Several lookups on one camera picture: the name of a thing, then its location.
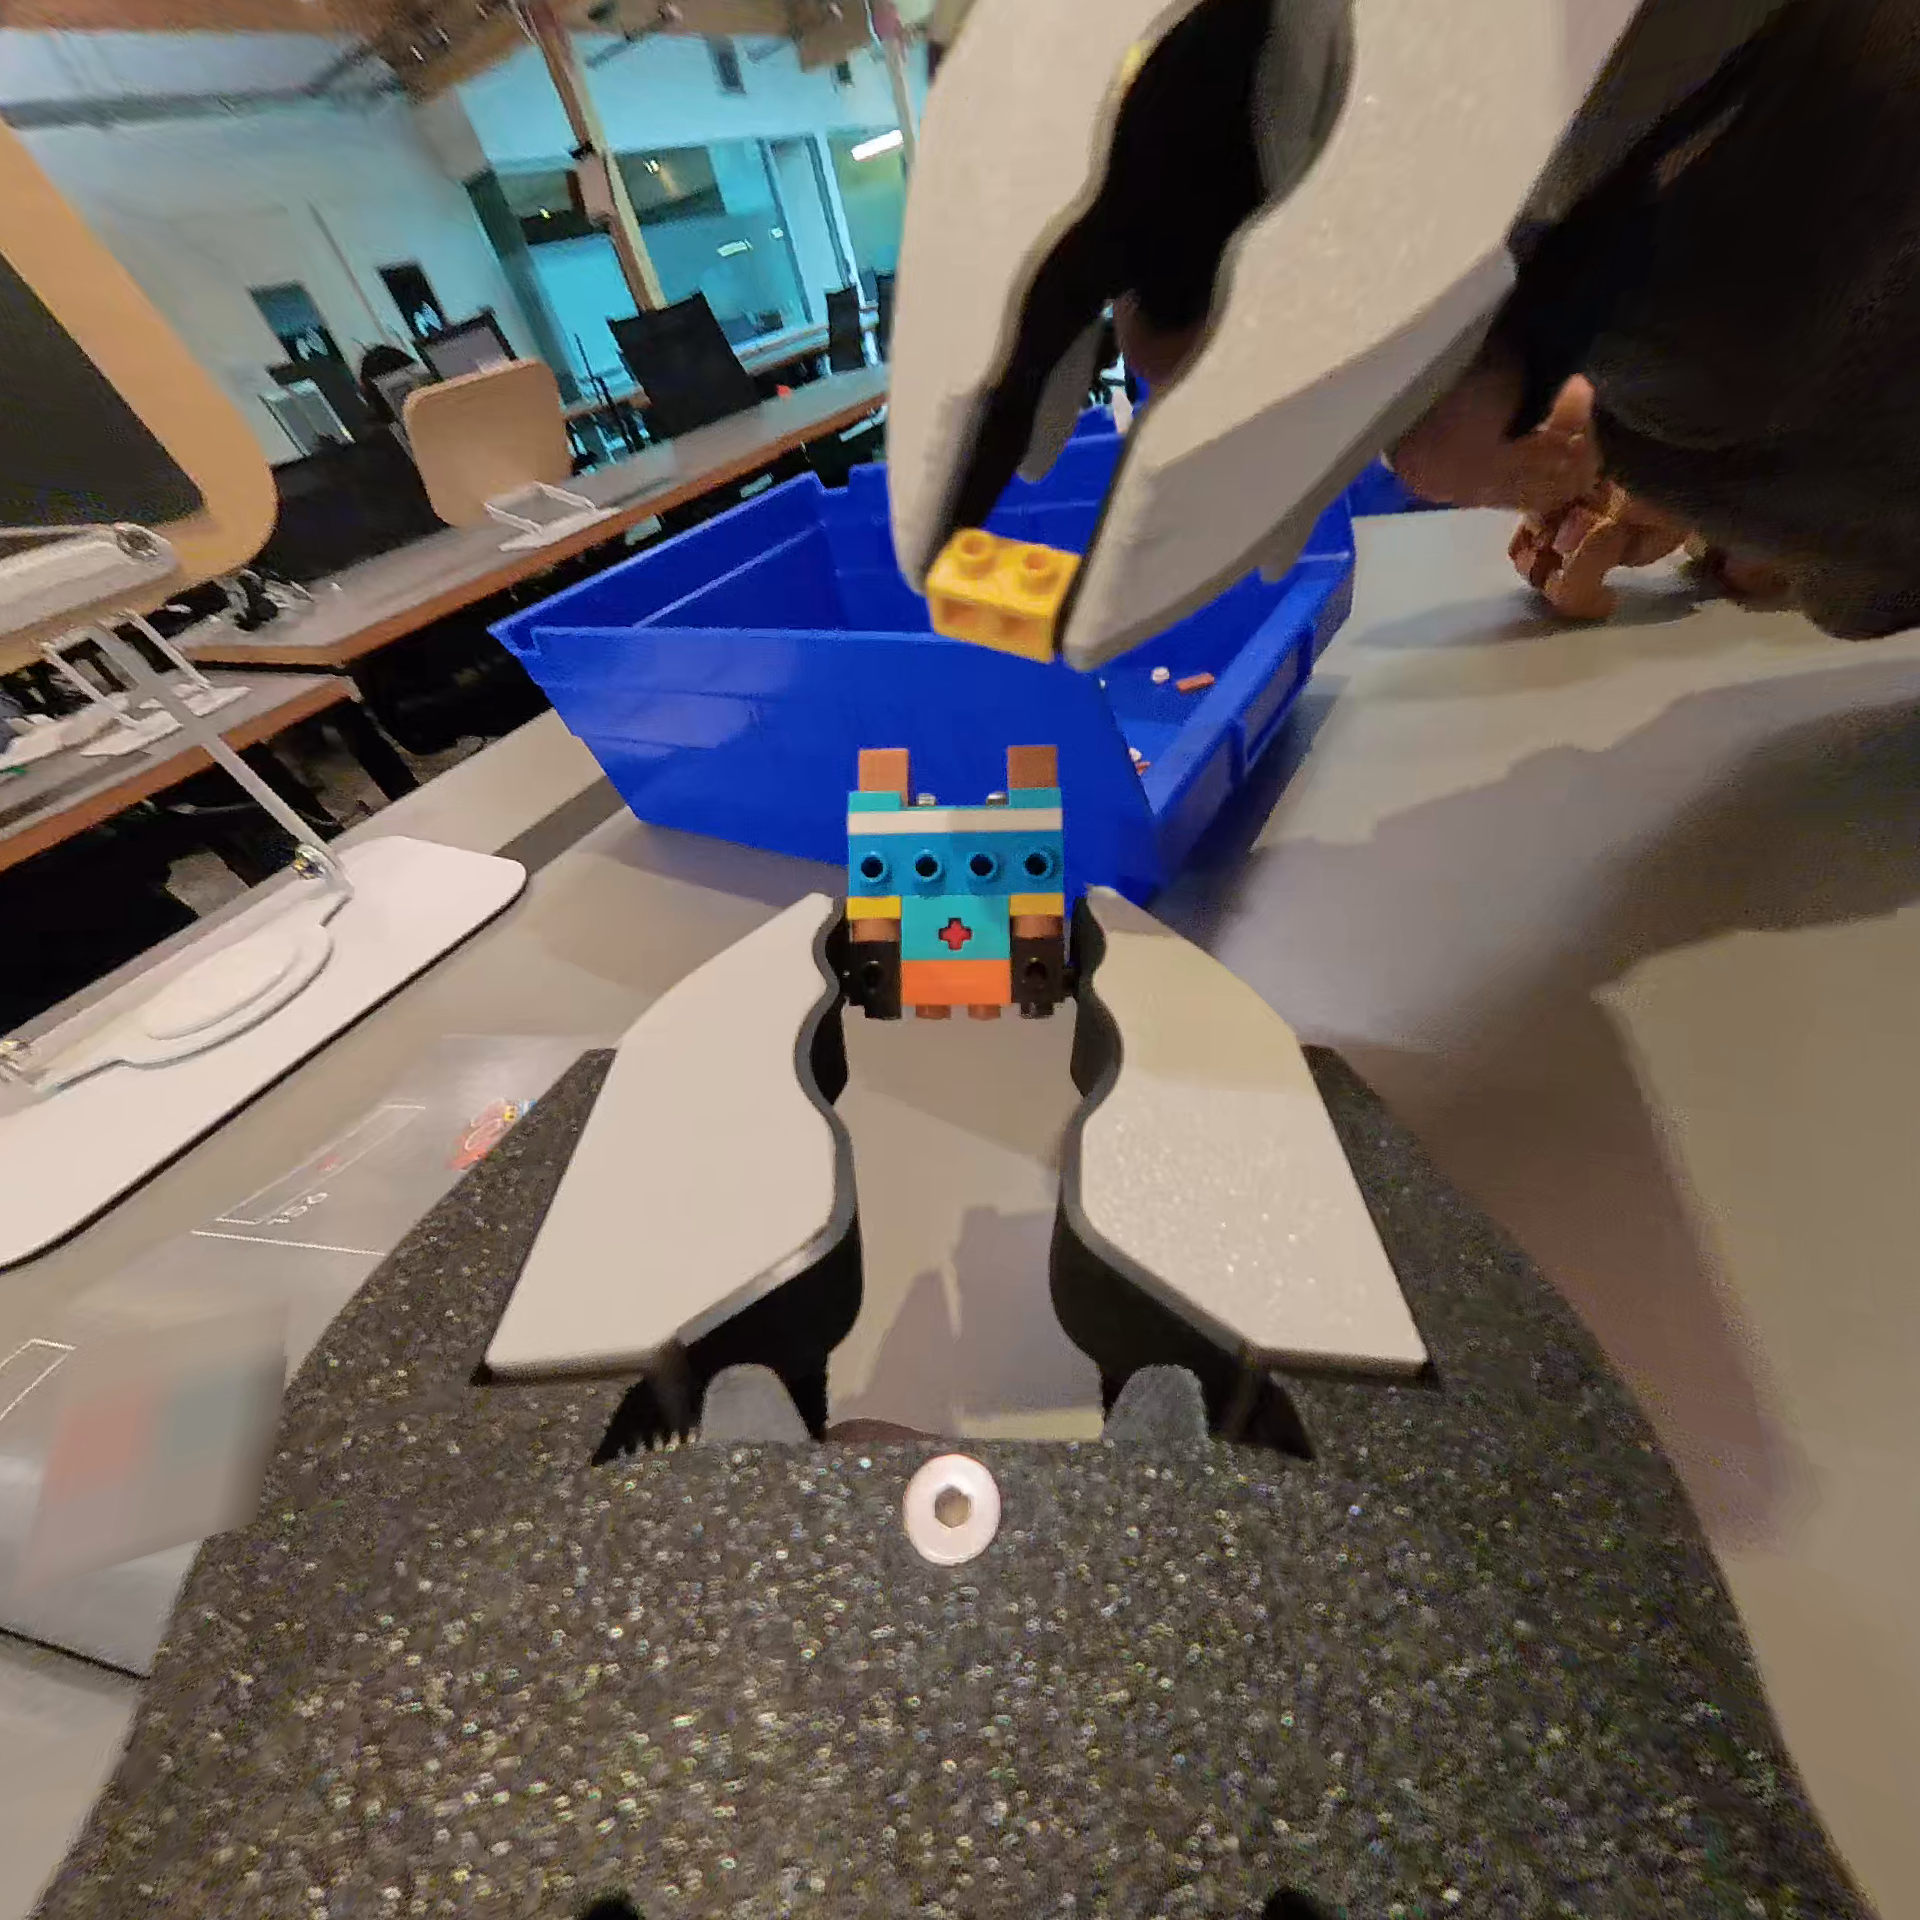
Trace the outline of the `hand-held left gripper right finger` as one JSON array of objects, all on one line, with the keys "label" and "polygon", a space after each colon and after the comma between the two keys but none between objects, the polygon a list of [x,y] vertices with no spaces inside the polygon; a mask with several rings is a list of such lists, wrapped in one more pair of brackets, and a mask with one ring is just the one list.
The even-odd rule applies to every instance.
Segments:
[{"label": "hand-held left gripper right finger", "polygon": [[1106,888],[1072,916],[1047,1292],[1101,1410],[1150,1369],[1206,1421],[1288,1421],[1282,1379],[1402,1386],[1428,1352],[1304,1050],[1182,933]]}]

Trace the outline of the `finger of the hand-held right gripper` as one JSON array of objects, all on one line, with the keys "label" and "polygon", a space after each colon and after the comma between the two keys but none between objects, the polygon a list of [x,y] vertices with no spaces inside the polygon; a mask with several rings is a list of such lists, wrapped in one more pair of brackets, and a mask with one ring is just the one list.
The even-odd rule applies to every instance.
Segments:
[{"label": "finger of the hand-held right gripper", "polygon": [[1250,570],[1462,370],[1509,233],[1637,5],[1358,2],[1310,165],[1244,224],[1180,378],[1144,404],[1063,616],[1094,669]]},{"label": "finger of the hand-held right gripper", "polygon": [[1052,466],[1106,319],[1143,369],[1202,325],[1199,5],[932,5],[928,61],[889,453],[914,587]]}]

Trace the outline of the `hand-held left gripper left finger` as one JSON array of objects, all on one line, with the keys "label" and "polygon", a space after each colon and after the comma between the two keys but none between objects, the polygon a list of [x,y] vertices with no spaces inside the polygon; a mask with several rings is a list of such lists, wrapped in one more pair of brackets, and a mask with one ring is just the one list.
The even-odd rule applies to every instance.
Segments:
[{"label": "hand-held left gripper left finger", "polygon": [[684,976],[608,1076],[496,1324],[496,1380],[624,1376],[690,1405],[758,1364],[826,1403],[862,1305],[844,905],[804,896]]}]

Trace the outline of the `yellow toy brick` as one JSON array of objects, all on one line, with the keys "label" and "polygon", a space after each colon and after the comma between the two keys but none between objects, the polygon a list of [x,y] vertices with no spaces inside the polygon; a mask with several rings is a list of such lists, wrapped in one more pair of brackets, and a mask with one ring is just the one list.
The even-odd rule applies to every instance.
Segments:
[{"label": "yellow toy brick", "polygon": [[1061,655],[1057,626],[1081,555],[988,530],[954,533],[928,568],[929,629],[1024,660]]}]

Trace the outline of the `grey building instruction booklet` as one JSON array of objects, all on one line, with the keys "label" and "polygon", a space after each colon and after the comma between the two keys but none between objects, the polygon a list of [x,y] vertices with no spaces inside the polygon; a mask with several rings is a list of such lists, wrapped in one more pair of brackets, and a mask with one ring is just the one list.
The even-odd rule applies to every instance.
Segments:
[{"label": "grey building instruction booklet", "polygon": [[584,1045],[448,1039],[273,1180],[5,1329],[5,1633],[150,1672],[204,1535],[254,1509],[281,1388]]}]

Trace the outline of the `small multicoloured brick model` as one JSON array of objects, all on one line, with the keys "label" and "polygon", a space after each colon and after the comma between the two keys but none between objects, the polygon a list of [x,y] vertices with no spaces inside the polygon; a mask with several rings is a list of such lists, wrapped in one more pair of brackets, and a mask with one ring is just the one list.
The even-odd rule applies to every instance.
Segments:
[{"label": "small multicoloured brick model", "polygon": [[860,752],[844,928],[844,1000],[869,1019],[1052,1018],[1072,993],[1055,751],[1009,747],[975,804],[920,793],[906,751]]}]

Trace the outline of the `background office desk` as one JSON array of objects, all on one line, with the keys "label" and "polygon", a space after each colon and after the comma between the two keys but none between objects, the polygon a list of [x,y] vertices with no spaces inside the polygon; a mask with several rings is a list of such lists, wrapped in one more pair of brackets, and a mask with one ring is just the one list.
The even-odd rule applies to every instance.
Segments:
[{"label": "background office desk", "polygon": [[574,481],[600,519],[541,546],[505,548],[496,527],[446,530],[388,555],[328,575],[309,599],[260,631],[238,631],[224,616],[178,636],[207,666],[322,669],[478,608],[575,561],[616,545],[648,519],[686,508],[776,465],[807,444],[874,417],[889,392],[886,367],[823,378],[783,399],[652,445]]}]

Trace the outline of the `grey desk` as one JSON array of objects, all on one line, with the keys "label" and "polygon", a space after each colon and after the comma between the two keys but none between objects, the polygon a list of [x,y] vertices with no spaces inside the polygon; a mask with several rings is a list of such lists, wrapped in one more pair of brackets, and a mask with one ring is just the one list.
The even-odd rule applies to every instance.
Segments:
[{"label": "grey desk", "polygon": [[[1916,1916],[1916,636],[1624,575],[1560,629],[1503,515],[1361,519],[1274,756],[1154,903],[1325,1045],[1581,1313],[1686,1476],[1798,1769]],[[5,1276],[5,1356],[360,1121],[446,1036],[609,1045],[830,871],[661,832],[550,715],[388,807],[513,911],[186,1160]],[[869,1290],[831,1405],[1066,1437],[1065,1019],[847,1036]]]}]

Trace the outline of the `person's right hand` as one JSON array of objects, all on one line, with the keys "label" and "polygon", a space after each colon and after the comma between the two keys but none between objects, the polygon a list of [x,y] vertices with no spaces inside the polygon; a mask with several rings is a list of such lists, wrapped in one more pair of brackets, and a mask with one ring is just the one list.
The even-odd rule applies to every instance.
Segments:
[{"label": "person's right hand", "polygon": [[1592,385],[1572,375],[1543,421],[1509,434],[1520,373],[1477,363],[1400,434],[1383,460],[1402,490],[1441,508],[1549,515],[1599,482]]}]

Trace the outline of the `black office chair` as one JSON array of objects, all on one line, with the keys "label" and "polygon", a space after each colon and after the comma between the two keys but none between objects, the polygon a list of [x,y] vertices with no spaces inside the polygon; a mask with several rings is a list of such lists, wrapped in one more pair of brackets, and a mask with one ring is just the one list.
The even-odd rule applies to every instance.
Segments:
[{"label": "black office chair", "polygon": [[613,319],[608,335],[639,392],[652,441],[718,425],[761,403],[703,292]]}]

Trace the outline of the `brown brick animal model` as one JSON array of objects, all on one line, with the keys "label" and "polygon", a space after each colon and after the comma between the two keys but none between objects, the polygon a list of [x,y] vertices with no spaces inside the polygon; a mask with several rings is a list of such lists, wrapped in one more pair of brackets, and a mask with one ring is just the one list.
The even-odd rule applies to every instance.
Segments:
[{"label": "brown brick animal model", "polygon": [[1742,604],[1778,607],[1791,592],[1781,568],[1682,528],[1608,481],[1545,515],[1521,517],[1506,555],[1521,583],[1557,618],[1572,621],[1616,610],[1613,571],[1670,555],[1682,555],[1710,587]]}]

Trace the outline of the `pile of loose toy bricks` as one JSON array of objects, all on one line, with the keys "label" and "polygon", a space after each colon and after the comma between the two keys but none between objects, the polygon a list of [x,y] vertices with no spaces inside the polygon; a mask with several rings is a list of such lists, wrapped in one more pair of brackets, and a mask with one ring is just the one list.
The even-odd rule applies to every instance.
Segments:
[{"label": "pile of loose toy bricks", "polygon": [[1129,762],[1144,775],[1160,751],[1182,732],[1183,713],[1210,693],[1215,673],[1182,663],[1157,663],[1113,695]]}]

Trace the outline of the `white tablet stand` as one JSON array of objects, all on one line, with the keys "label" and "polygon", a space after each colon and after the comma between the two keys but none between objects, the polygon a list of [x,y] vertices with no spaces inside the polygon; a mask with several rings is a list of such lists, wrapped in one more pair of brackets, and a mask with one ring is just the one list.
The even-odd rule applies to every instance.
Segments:
[{"label": "white tablet stand", "polygon": [[98,599],[87,626],[134,698],[152,701],[295,841],[290,869],[228,920],[101,988],[77,1013],[5,1040],[2,1267],[72,1239],[214,1133],[254,1098],[429,971],[516,903],[526,869],[503,856],[388,835],[345,850],[301,819],[206,713],[152,674],[127,624],[160,642],[140,604]]}]

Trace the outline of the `clear acrylic holder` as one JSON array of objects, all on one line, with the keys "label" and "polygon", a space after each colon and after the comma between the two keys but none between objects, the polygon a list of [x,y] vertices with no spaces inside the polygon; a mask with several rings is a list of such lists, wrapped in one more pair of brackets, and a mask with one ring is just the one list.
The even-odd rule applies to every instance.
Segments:
[{"label": "clear acrylic holder", "polygon": [[609,519],[591,498],[532,482],[484,500],[484,517],[510,530],[500,551],[553,545],[572,533]]}]

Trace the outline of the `rounded wooden panel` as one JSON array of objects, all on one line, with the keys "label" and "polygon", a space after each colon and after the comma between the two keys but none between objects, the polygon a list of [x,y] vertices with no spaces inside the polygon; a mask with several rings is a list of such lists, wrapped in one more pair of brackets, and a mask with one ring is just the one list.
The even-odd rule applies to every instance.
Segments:
[{"label": "rounded wooden panel", "polygon": [[400,433],[428,506],[450,530],[488,519],[488,504],[530,488],[566,490],[572,441],[548,363],[512,359],[414,388]]}]

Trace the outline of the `wooden framed black screen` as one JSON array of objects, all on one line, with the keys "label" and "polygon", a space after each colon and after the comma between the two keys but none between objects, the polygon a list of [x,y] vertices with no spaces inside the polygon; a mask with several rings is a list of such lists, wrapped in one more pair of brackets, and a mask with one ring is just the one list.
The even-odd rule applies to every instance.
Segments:
[{"label": "wooden framed black screen", "polygon": [[5,667],[249,564],[278,519],[255,433],[2,130]]}]

